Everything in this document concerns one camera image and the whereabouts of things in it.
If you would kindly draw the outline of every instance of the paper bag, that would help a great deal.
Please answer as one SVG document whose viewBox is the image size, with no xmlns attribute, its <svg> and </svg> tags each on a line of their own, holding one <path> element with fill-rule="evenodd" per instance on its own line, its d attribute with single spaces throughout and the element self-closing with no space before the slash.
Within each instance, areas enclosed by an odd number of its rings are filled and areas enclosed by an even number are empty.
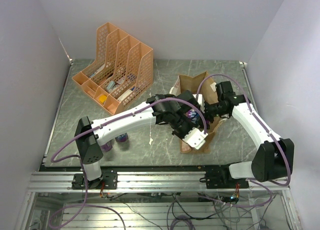
<svg viewBox="0 0 320 230">
<path fill-rule="evenodd" d="M 186 76 L 180 74 L 174 86 L 171 88 L 170 94 L 174 94 L 177 96 L 185 90 L 189 90 L 193 94 L 196 94 L 200 83 L 207 76 L 209 76 L 208 72 L 203 72 L 197 76 Z M 218 102 L 218 96 L 216 93 L 216 82 L 212 77 L 210 77 L 204 82 L 200 94 L 203 95 L 204 100 L 207 101 L 209 104 L 214 104 Z M 182 154 L 209 153 L 209 144 L 212 140 L 214 140 L 217 129 L 224 122 L 224 120 L 225 119 L 221 119 L 218 116 L 214 118 L 213 123 L 210 123 L 210 129 L 208 129 L 208 136 L 205 138 L 205 144 L 199 150 L 190 147 L 188 144 L 180 140 L 180 152 Z"/>
</svg>

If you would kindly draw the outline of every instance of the cable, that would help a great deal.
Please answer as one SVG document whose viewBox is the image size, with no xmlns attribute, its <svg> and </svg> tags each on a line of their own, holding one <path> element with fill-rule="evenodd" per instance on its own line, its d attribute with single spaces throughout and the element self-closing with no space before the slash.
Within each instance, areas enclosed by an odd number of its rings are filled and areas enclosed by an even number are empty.
<svg viewBox="0 0 320 230">
<path fill-rule="evenodd" d="M 239 212 L 239 208 L 236 208 L 236 212 L 238 213 L 238 216 L 239 216 L 239 221 L 237 221 L 236 223 L 235 223 L 235 230 L 237 230 L 238 229 L 238 223 L 240 222 L 240 212 Z"/>
<path fill-rule="evenodd" d="M 254 225 L 256 225 L 256 224 L 260 224 L 260 223 L 261 223 L 261 221 L 262 221 L 262 219 L 264 218 L 264 216 L 265 216 L 265 214 L 266 214 L 266 212 L 267 212 L 270 204 L 275 200 L 276 196 L 277 196 L 277 195 L 275 195 L 275 196 L 272 198 L 272 200 L 269 202 L 268 206 L 266 206 L 266 208 L 265 208 L 265 210 L 264 210 L 264 212 L 263 212 L 263 214 L 262 214 L 262 217 L 261 217 L 260 221 L 252 224 L 252 225 L 251 225 L 250 227 L 248 227 L 246 230 L 252 228 L 252 227 L 253 227 Z"/>
<path fill-rule="evenodd" d="M 196 227 L 193 225 L 192 221 L 184 215 L 180 215 L 177 217 L 177 219 L 174 219 L 171 223 L 170 228 L 168 228 L 168 229 L 173 230 L 175 228 L 175 226 L 177 225 L 177 223 L 179 223 L 179 222 L 184 222 L 189 227 L 189 230 L 196 230 Z"/>
<path fill-rule="evenodd" d="M 222 221 L 223 219 L 225 219 L 225 220 L 228 220 L 229 222 L 231 222 L 231 223 L 237 223 L 237 222 L 239 222 L 240 220 L 239 220 L 239 218 L 236 220 L 236 221 L 232 221 L 231 220 L 231 217 L 230 218 L 228 218 L 228 217 L 226 217 L 225 215 L 224 215 L 224 211 L 226 211 L 227 209 L 230 209 L 231 210 L 231 207 L 228 207 L 228 208 L 226 208 L 226 209 L 223 209 L 223 207 L 221 208 L 220 207 L 220 209 L 217 209 L 216 208 L 216 202 L 213 202 L 213 207 L 214 207 L 214 210 L 216 211 L 216 213 L 217 213 L 217 215 L 218 215 L 218 217 L 219 217 L 219 219 Z"/>
<path fill-rule="evenodd" d="M 123 194 L 121 194 L 120 196 L 116 196 L 116 197 L 112 197 L 112 200 L 116 200 L 116 199 L 118 199 L 118 198 L 120 198 L 120 197 L 122 197 L 123 195 L 126 195 L 127 193 L 123 193 Z"/>
<path fill-rule="evenodd" d="M 258 121 L 258 123 L 263 127 L 263 129 L 266 131 L 266 133 L 272 138 L 272 140 L 274 141 L 276 147 L 278 148 L 282 158 L 283 158 L 283 161 L 284 161 L 284 165 L 285 165 L 285 168 L 286 168 L 286 172 L 287 172 L 287 180 L 285 183 L 280 183 L 280 182 L 276 182 L 274 180 L 270 180 L 271 183 L 273 184 L 276 184 L 278 186 L 282 186 L 282 187 L 287 187 L 289 184 L 290 184 L 290 181 L 291 181 L 291 170 L 290 170 L 290 166 L 289 166 L 289 162 L 287 160 L 287 157 L 286 157 L 286 154 L 284 152 L 284 150 L 282 149 L 282 147 L 280 146 L 280 144 L 278 143 L 277 139 L 275 138 L 275 136 L 272 134 L 272 132 L 269 131 L 269 129 L 267 128 L 267 126 L 259 119 L 259 117 L 256 115 L 256 112 L 252 109 L 251 105 L 250 105 L 250 102 L 249 102 L 249 99 L 247 97 L 247 94 L 245 92 L 245 90 L 243 89 L 243 87 L 232 77 L 228 76 L 228 75 L 225 75 L 223 73 L 216 73 L 216 74 L 211 74 L 207 77 L 205 77 L 202 82 L 200 83 L 199 87 L 198 87 L 198 90 L 196 91 L 196 96 L 195 98 L 198 100 L 198 95 L 200 93 L 200 90 L 201 90 L 201 87 L 202 85 L 204 84 L 204 82 L 211 78 L 211 77 L 214 77 L 214 76 L 223 76 L 231 81 L 233 81 L 240 89 L 240 91 L 242 92 L 243 96 L 244 96 L 244 99 L 245 99 L 245 102 L 246 104 L 248 105 L 248 108 L 249 108 L 249 111 L 250 113 L 252 114 L 252 116 Z"/>
<path fill-rule="evenodd" d="M 232 229 L 232 221 L 231 221 L 231 207 L 230 207 L 230 210 L 229 210 L 229 218 L 230 218 L 230 229 Z"/>
<path fill-rule="evenodd" d="M 71 158 L 71 157 L 77 157 L 80 159 L 80 156 L 79 155 L 70 155 L 70 156 L 67 156 L 67 158 Z M 88 179 L 87 179 L 87 174 L 84 170 L 84 165 L 80 159 L 80 165 L 81 165 L 81 169 L 83 169 L 83 178 L 84 178 L 84 186 L 85 186 L 85 192 L 84 192 L 84 200 L 83 200 L 83 203 L 81 204 L 74 204 L 74 205 L 71 205 L 71 206 L 64 206 L 62 208 L 60 208 L 58 211 L 56 211 L 54 214 L 52 214 L 52 216 L 50 217 L 49 219 L 49 227 L 52 228 L 52 229 L 60 229 L 60 228 L 63 228 L 65 225 L 69 224 L 72 220 L 74 220 L 76 218 L 76 216 L 79 215 L 79 213 L 82 211 L 82 209 L 84 209 L 84 207 L 90 207 L 90 208 L 100 208 L 100 209 L 107 209 L 107 210 L 110 210 L 112 212 L 114 212 L 115 214 L 117 214 L 119 216 L 119 218 L 121 219 L 122 221 L 122 224 L 123 224 L 123 228 L 126 229 L 126 225 L 125 225 L 125 222 L 123 220 L 123 218 L 121 217 L 121 215 L 113 210 L 112 208 L 110 207 L 107 207 L 107 206 L 97 206 L 97 205 L 91 205 L 91 204 L 86 204 L 86 201 L 87 201 L 87 198 L 88 198 Z M 65 209 L 69 209 L 69 208 L 75 208 L 75 207 L 80 207 L 80 209 L 68 220 L 66 221 L 65 223 L 59 225 L 59 226 L 53 226 L 52 225 L 52 221 L 54 219 L 55 216 L 57 216 L 59 213 L 61 213 L 62 211 L 64 211 Z"/>
<path fill-rule="evenodd" d="M 141 108 L 141 109 L 138 109 L 138 110 L 135 111 L 135 112 L 130 112 L 130 113 L 127 113 L 127 114 L 125 114 L 125 115 L 115 117 L 115 118 L 113 118 L 113 119 L 111 119 L 111 120 L 109 120 L 109 121 L 106 121 L 106 122 L 102 123 L 102 124 L 99 125 L 99 126 L 96 126 L 96 127 L 92 128 L 92 129 L 89 129 L 89 130 L 87 130 L 87 131 L 84 131 L 84 132 L 78 134 L 77 136 L 75 136 L 75 137 L 73 137 L 71 140 L 69 140 L 65 145 L 63 145 L 58 151 L 56 151 L 56 152 L 52 155 L 52 157 L 50 158 L 50 161 L 51 161 L 52 163 L 58 163 L 58 162 L 61 162 L 61 161 L 65 160 L 65 159 L 68 159 L 68 158 L 72 158 L 72 157 L 78 158 L 78 157 L 80 157 L 79 155 L 73 154 L 73 155 L 68 155 L 68 156 L 61 157 L 61 158 L 59 158 L 59 159 L 55 159 L 55 158 L 58 156 L 58 154 L 61 153 L 61 151 L 62 151 L 63 149 L 65 149 L 68 145 L 70 145 L 70 144 L 71 144 L 72 142 L 74 142 L 75 140 L 81 138 L 82 136 L 84 136 L 84 135 L 86 135 L 86 134 L 89 134 L 89 133 L 92 133 L 92 132 L 94 132 L 95 130 L 98 130 L 98 129 L 100 129 L 100 128 L 103 128 L 103 127 L 105 127 L 106 125 L 111 124 L 111 123 L 114 123 L 114 122 L 116 122 L 116 121 L 118 121 L 118 120 L 124 119 L 124 118 L 126 118 L 126 117 L 130 117 L 130 116 L 135 115 L 135 114 L 139 114 L 139 113 L 143 112 L 144 110 L 153 107 L 153 106 L 156 105 L 156 104 L 163 103 L 163 102 L 168 102 L 168 101 L 176 101 L 176 102 L 179 102 L 179 103 L 183 103 L 183 104 L 188 105 L 189 107 L 191 107 L 193 110 L 195 110 L 195 111 L 199 114 L 199 116 L 200 116 L 200 118 L 201 118 L 201 120 L 202 120 L 202 122 L 203 122 L 203 127 L 204 127 L 203 131 L 204 131 L 204 133 L 205 133 L 205 134 L 207 133 L 206 120 L 205 120 L 204 115 L 201 113 L 201 111 L 200 111 L 199 109 L 197 109 L 194 105 L 192 105 L 191 103 L 189 103 L 189 102 L 187 102 L 187 101 L 185 101 L 185 100 L 169 97 L 169 98 L 159 99 L 159 100 L 157 100 L 157 101 L 155 101 L 155 102 L 153 102 L 153 103 L 151 103 L 151 104 L 149 104 L 149 105 L 147 105 L 147 106 L 145 106 L 145 107 L 143 107 L 143 108 Z"/>
<path fill-rule="evenodd" d="M 185 211 L 185 209 L 181 206 L 181 204 L 180 204 L 177 200 L 176 200 L 176 203 L 180 206 L 181 210 L 189 217 L 190 220 L 202 221 L 202 220 L 206 220 L 206 219 L 211 219 L 212 216 L 217 215 L 216 213 L 213 213 L 213 214 L 211 214 L 211 215 L 209 215 L 209 216 L 206 216 L 206 217 L 193 217 L 193 216 L 191 216 L 189 213 L 187 213 L 187 212 Z M 173 204 L 172 204 L 172 215 L 174 216 L 175 219 L 178 219 L 178 218 L 176 217 L 175 213 L 174 213 L 174 206 L 175 206 L 175 202 L 173 202 Z"/>
<path fill-rule="evenodd" d="M 38 222 L 35 222 L 34 224 L 30 225 L 28 228 L 33 227 L 34 225 L 38 224 Z"/>
<path fill-rule="evenodd" d="M 197 109 L 194 105 L 192 105 L 191 103 L 189 103 L 189 102 L 187 102 L 187 101 L 185 101 L 185 100 L 169 97 L 169 98 L 157 100 L 157 101 L 155 101 L 155 102 L 153 102 L 153 103 L 151 103 L 151 104 L 149 104 L 149 105 L 147 105 L 147 106 L 145 106 L 145 107 L 143 107 L 143 108 L 141 108 L 141 109 L 138 109 L 138 110 L 135 111 L 135 112 L 130 112 L 130 113 L 127 113 L 127 114 L 125 114 L 125 115 L 115 117 L 115 118 L 113 118 L 113 119 L 111 119 L 111 120 L 109 120 L 109 121 L 106 121 L 106 122 L 102 123 L 102 124 L 99 125 L 99 126 L 96 126 L 96 127 L 92 128 L 92 129 L 89 129 L 89 130 L 87 130 L 87 131 L 84 131 L 84 132 L 78 134 L 77 136 L 73 137 L 73 138 L 72 138 L 71 140 L 69 140 L 65 145 L 63 145 L 58 151 L 56 151 L 56 152 L 52 155 L 52 157 L 51 157 L 50 160 L 51 160 L 52 163 L 58 163 L 58 162 L 61 162 L 61 161 L 65 160 L 65 159 L 69 159 L 69 158 L 79 158 L 79 159 L 80 159 L 80 166 L 81 166 L 81 169 L 83 170 L 83 177 L 84 177 L 84 183 L 85 183 L 84 200 L 83 200 L 83 203 L 80 205 L 80 209 L 79 209 L 67 222 L 63 223 L 63 224 L 60 225 L 60 226 L 52 226 L 52 225 L 51 225 L 51 222 L 52 222 L 52 220 L 53 220 L 53 216 L 56 216 L 58 213 L 60 213 L 60 212 L 63 211 L 64 209 L 66 209 L 66 208 L 71 208 L 72 206 L 64 207 L 64 208 L 61 208 L 60 210 L 56 211 L 56 212 L 51 216 L 51 218 L 50 218 L 50 220 L 49 220 L 49 226 L 50 226 L 52 229 L 59 229 L 59 228 L 64 227 L 65 225 L 67 225 L 68 223 L 70 223 L 73 219 L 75 219 L 75 217 L 82 211 L 82 209 L 83 209 L 84 207 L 93 207 L 93 206 L 94 206 L 94 205 L 88 205 L 88 204 L 86 204 L 87 196 L 88 196 L 88 188 L 89 188 L 89 187 L 88 187 L 87 175 L 86 175 L 86 172 L 84 171 L 84 165 L 83 165 L 83 163 L 82 163 L 82 161 L 81 161 L 81 157 L 80 157 L 79 155 L 77 155 L 77 154 L 72 154 L 72 155 L 67 155 L 67 156 L 64 156 L 64 157 L 55 159 L 55 158 L 58 156 L 58 154 L 61 153 L 62 150 L 64 150 L 64 149 L 65 149 L 68 145 L 70 145 L 72 142 L 74 142 L 75 140 L 81 138 L 82 136 L 84 136 L 84 135 L 86 135 L 86 134 L 92 133 L 92 132 L 94 132 L 95 130 L 98 130 L 98 129 L 100 129 L 100 128 L 103 128 L 103 127 L 105 127 L 106 125 L 111 124 L 111 123 L 113 123 L 113 122 L 115 122 L 115 121 L 118 121 L 118 120 L 120 120 L 120 119 L 124 119 L 124 118 L 126 118 L 126 117 L 130 117 L 130 116 L 132 116 L 132 115 L 141 113 L 141 112 L 143 112 L 144 110 L 146 110 L 146 109 L 148 109 L 148 108 L 151 108 L 151 107 L 153 107 L 154 105 L 156 105 L 156 104 L 158 104 L 158 103 L 163 103 L 163 102 L 168 102 L 168 101 L 180 102 L 180 103 L 183 103 L 183 104 L 185 104 L 185 105 L 188 105 L 189 107 L 191 107 L 192 109 L 194 109 L 194 110 L 199 114 L 199 116 L 200 116 L 201 119 L 202 119 L 203 126 L 204 126 L 204 133 L 205 133 L 205 134 L 207 133 L 206 120 L 205 120 L 205 117 L 203 116 L 203 114 L 201 113 L 201 111 L 200 111 L 199 109 Z M 111 209 L 111 208 L 108 208 L 108 207 L 102 207 L 102 208 L 109 209 L 109 210 L 115 212 L 117 215 L 119 215 L 116 211 L 114 211 L 114 210 Z M 126 229 L 126 226 L 125 226 L 125 223 L 124 223 L 123 220 L 122 220 L 122 223 L 123 223 L 124 229 Z"/>
<path fill-rule="evenodd" d="M 216 212 L 216 214 L 217 214 L 217 216 L 218 216 L 218 218 L 220 219 L 220 221 L 222 222 L 222 224 L 223 224 L 223 227 L 225 227 L 227 230 L 229 229 L 229 227 L 227 226 L 227 224 L 226 224 L 226 222 L 225 222 L 225 218 L 226 217 L 221 217 L 220 215 L 219 215 L 219 212 L 222 214 L 223 213 L 223 207 L 224 206 L 222 206 L 222 208 L 220 209 L 220 211 L 218 211 L 218 209 L 216 208 L 216 202 L 213 202 L 213 207 L 214 207 L 214 210 L 215 210 L 215 212 Z"/>
<path fill-rule="evenodd" d="M 36 217 L 34 220 L 38 220 L 38 222 L 40 223 L 40 229 L 42 229 L 42 221 L 40 220 L 40 218 Z"/>
<path fill-rule="evenodd" d="M 253 204 L 253 205 L 239 205 L 239 204 L 230 204 L 229 202 L 223 202 L 223 201 L 221 201 L 220 199 L 215 199 L 215 198 L 208 197 L 208 196 L 203 196 L 203 195 L 191 195 L 191 196 L 183 196 L 183 197 L 184 197 L 184 198 L 199 198 L 199 197 L 200 197 L 200 198 L 203 198 L 203 199 L 208 199 L 208 200 L 214 201 L 214 202 L 216 202 L 216 203 L 221 203 L 221 204 L 223 204 L 223 206 L 233 207 L 233 208 L 255 208 L 255 207 L 262 207 L 262 206 L 270 203 L 271 200 L 272 200 L 272 196 L 273 196 L 271 190 L 270 190 L 268 187 L 262 185 L 262 184 L 259 183 L 259 182 L 256 182 L 256 181 L 251 180 L 251 179 L 250 179 L 249 181 L 252 182 L 252 183 L 254 183 L 254 184 L 256 184 L 256 185 L 259 185 L 260 187 L 263 187 L 264 189 L 266 189 L 266 190 L 268 191 L 268 193 L 270 194 L 269 199 L 268 199 L 267 201 L 265 201 L 265 202 L 258 203 L 258 204 Z M 167 229 L 168 229 L 168 230 L 172 230 L 172 229 L 173 229 L 173 228 L 169 227 L 169 212 L 170 212 L 170 209 L 173 207 L 173 205 L 174 205 L 175 202 L 178 203 L 178 202 L 179 202 L 179 199 L 178 199 L 178 198 L 175 198 L 175 199 L 172 201 L 172 203 L 171 203 L 171 205 L 169 206 L 169 209 L 168 209 L 168 211 L 167 211 L 167 214 L 166 214 L 166 226 L 167 226 Z"/>
<path fill-rule="evenodd" d="M 157 226 L 158 228 L 160 228 L 161 230 L 163 230 L 158 224 L 156 224 L 156 223 L 148 220 L 147 218 L 145 218 L 144 216 L 142 216 L 139 212 L 134 211 L 134 210 L 133 210 L 128 204 L 126 204 L 125 202 L 120 201 L 120 200 L 115 200 L 115 201 L 120 202 L 120 203 L 126 205 L 132 212 L 134 212 L 135 214 L 138 214 L 138 215 L 139 215 L 140 217 L 142 217 L 144 220 L 148 221 L 149 223 L 151 223 L 151 224 Z"/>
</svg>

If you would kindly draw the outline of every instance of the gray wall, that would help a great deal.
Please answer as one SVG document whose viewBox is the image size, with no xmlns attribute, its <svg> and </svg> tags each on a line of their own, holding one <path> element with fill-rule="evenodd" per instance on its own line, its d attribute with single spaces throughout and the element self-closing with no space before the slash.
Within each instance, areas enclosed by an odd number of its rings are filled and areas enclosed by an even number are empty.
<svg viewBox="0 0 320 230">
<path fill-rule="evenodd" d="M 291 189 L 306 230 L 319 229 L 320 0 L 284 0 L 248 62 L 265 121 L 295 144 Z"/>
<path fill-rule="evenodd" d="M 0 0 L 1 229 L 40 166 L 69 64 L 39 0 Z"/>
<path fill-rule="evenodd" d="M 111 22 L 159 59 L 247 62 L 283 0 L 40 0 L 72 59 L 95 58 Z"/>
</svg>

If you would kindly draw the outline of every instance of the marble surface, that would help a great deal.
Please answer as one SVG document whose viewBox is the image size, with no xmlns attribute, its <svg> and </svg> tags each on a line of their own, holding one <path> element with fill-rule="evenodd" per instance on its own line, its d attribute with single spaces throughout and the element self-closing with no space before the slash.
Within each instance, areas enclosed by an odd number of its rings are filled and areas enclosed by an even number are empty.
<svg viewBox="0 0 320 230">
<path fill-rule="evenodd" d="M 76 59 L 71 66 L 65 93 L 53 136 L 48 149 L 48 159 L 70 140 L 80 118 L 88 116 L 90 120 L 109 117 L 109 114 L 85 95 L 71 79 L 76 73 L 92 63 L 91 59 Z M 166 94 L 173 86 L 179 74 L 195 76 L 204 71 L 211 74 L 224 73 L 235 78 L 247 91 L 248 86 L 238 61 L 215 60 L 168 60 L 156 59 L 153 62 L 153 85 L 147 89 L 129 108 L 139 105 L 154 94 Z M 217 82 L 222 77 L 215 77 Z M 129 131 L 129 141 L 118 143 L 112 140 L 113 148 L 100 160 L 102 166 L 179 166 L 179 165 L 223 165 L 239 161 L 250 161 L 255 155 L 255 146 L 247 132 L 233 118 L 219 127 L 217 135 L 210 144 L 210 153 L 181 154 L 179 139 L 171 135 L 169 126 L 154 125 Z M 76 143 L 69 145 L 59 157 L 78 154 Z M 46 167 L 77 167 L 76 158 L 58 163 L 45 163 Z"/>
</svg>

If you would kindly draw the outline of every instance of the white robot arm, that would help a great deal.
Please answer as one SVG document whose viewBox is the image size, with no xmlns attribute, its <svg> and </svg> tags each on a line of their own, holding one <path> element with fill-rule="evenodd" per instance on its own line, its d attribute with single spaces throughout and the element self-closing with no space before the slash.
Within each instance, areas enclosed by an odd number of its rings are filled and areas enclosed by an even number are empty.
<svg viewBox="0 0 320 230">
<path fill-rule="evenodd" d="M 75 135 L 101 126 L 110 120 L 118 119 L 76 140 L 88 180 L 95 180 L 101 176 L 102 172 L 99 165 L 99 160 L 103 156 L 101 148 L 111 139 L 139 127 L 163 123 L 169 124 L 173 129 L 173 135 L 176 135 L 195 149 L 201 148 L 208 134 L 204 133 L 203 130 L 199 130 L 199 128 L 204 127 L 201 121 L 192 123 L 185 115 L 191 109 L 188 105 L 175 101 L 166 101 L 146 108 L 148 105 L 165 98 L 184 100 L 195 105 L 198 110 L 204 109 L 206 121 L 212 122 L 216 116 L 228 115 L 229 117 L 234 117 L 244 127 L 252 138 L 257 152 L 252 161 L 230 164 L 229 175 L 231 178 L 256 178 L 260 182 L 265 182 L 287 176 L 284 160 L 278 152 L 274 139 L 285 152 L 292 172 L 293 142 L 290 139 L 282 139 L 278 134 L 272 132 L 249 103 L 250 108 L 253 110 L 250 111 L 244 96 L 235 94 L 229 81 L 220 82 L 215 87 L 218 102 L 214 104 L 204 103 L 202 96 L 196 100 L 189 91 L 185 91 L 178 96 L 156 94 L 137 107 L 108 118 L 93 121 L 89 121 L 88 117 L 80 119 Z M 129 113 L 135 113 L 143 108 L 145 110 L 140 113 L 127 116 Z"/>
</svg>

